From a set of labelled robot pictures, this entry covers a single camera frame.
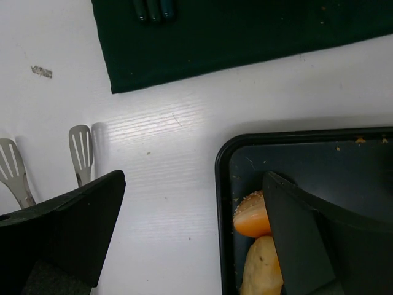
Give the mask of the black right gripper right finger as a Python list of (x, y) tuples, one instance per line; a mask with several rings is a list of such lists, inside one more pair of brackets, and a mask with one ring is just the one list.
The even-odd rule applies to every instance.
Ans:
[(392, 294), (392, 224), (307, 193), (274, 172), (263, 193), (286, 294)]

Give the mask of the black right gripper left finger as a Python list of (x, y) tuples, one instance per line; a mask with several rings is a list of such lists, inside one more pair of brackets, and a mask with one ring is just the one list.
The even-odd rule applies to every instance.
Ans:
[(114, 170), (78, 189), (1, 216), (1, 294), (90, 294), (125, 193)]

